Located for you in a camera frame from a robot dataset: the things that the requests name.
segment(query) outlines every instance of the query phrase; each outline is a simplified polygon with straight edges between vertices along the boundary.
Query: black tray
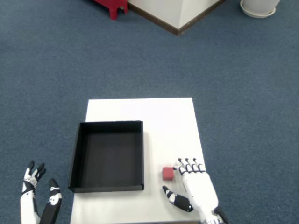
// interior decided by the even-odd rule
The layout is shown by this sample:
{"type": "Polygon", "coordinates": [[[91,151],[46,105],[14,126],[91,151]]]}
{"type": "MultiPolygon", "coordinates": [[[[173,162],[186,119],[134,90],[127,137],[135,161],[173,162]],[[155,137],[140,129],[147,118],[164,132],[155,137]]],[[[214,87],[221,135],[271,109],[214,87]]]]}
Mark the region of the black tray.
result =
{"type": "Polygon", "coordinates": [[[143,190],[142,121],[80,123],[69,189],[143,190]]]}

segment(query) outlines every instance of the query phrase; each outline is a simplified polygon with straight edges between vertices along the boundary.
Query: red block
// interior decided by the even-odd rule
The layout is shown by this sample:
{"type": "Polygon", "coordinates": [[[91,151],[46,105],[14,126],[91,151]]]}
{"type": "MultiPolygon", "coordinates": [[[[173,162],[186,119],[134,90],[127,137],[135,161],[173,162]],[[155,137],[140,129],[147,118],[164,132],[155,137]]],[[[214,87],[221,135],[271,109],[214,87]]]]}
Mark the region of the red block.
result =
{"type": "Polygon", "coordinates": [[[173,168],[172,167],[163,167],[162,176],[164,181],[173,180],[173,168]]]}

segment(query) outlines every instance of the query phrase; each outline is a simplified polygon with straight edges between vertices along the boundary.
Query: white robotic hand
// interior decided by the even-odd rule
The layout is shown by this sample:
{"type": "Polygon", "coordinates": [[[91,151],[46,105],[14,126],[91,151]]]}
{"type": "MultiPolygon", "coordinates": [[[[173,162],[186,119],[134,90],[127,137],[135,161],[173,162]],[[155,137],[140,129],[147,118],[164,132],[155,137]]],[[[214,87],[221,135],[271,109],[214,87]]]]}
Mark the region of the white robotic hand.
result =
{"type": "Polygon", "coordinates": [[[42,163],[33,173],[34,161],[31,161],[26,169],[21,202],[21,224],[54,224],[60,209],[61,193],[60,188],[54,179],[49,181],[50,198],[43,211],[42,218],[39,217],[36,208],[35,191],[37,182],[46,172],[42,163]]]}
{"type": "Polygon", "coordinates": [[[189,212],[195,209],[202,224],[229,224],[226,216],[218,206],[218,198],[211,178],[202,163],[196,159],[178,159],[181,166],[174,168],[182,176],[182,182],[188,198],[175,194],[163,186],[169,201],[175,206],[189,212]]]}
{"type": "Polygon", "coordinates": [[[21,223],[22,224],[38,224],[40,223],[40,218],[37,213],[35,192],[37,187],[37,182],[46,172],[44,169],[44,164],[42,163],[32,174],[32,169],[34,166],[34,161],[31,161],[26,169],[24,180],[23,180],[23,190],[21,196],[21,223]]]}

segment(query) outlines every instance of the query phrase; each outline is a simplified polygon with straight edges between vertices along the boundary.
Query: baseboard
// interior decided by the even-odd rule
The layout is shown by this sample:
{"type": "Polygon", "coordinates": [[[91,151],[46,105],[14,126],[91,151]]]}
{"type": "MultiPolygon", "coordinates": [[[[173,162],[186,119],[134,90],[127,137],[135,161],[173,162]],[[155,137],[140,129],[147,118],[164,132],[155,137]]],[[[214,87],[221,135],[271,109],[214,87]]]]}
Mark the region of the baseboard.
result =
{"type": "Polygon", "coordinates": [[[153,22],[154,24],[166,29],[167,31],[173,33],[174,35],[179,36],[225,1],[226,0],[220,0],[220,1],[216,2],[215,4],[211,5],[209,8],[207,8],[205,11],[203,11],[201,14],[196,16],[190,22],[186,23],[181,28],[176,28],[176,27],[170,25],[169,23],[164,22],[163,20],[155,17],[154,15],[149,14],[148,12],[144,11],[143,9],[140,9],[137,6],[132,5],[131,3],[128,3],[128,8],[129,8],[129,10],[133,11],[134,13],[136,13],[136,14],[144,17],[145,19],[153,22]]]}

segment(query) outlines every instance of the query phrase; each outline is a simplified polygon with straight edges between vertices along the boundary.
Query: red chair leg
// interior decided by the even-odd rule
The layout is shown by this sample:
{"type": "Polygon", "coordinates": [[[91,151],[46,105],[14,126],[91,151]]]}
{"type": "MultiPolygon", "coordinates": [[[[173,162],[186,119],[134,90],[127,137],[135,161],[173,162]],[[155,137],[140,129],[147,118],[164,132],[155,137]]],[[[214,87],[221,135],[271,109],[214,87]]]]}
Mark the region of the red chair leg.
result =
{"type": "Polygon", "coordinates": [[[116,20],[116,17],[117,17],[117,9],[109,9],[109,13],[110,13],[110,18],[112,20],[116,20]]]}
{"type": "Polygon", "coordinates": [[[124,5],[123,10],[125,11],[125,14],[128,13],[128,4],[127,3],[124,5]]]}

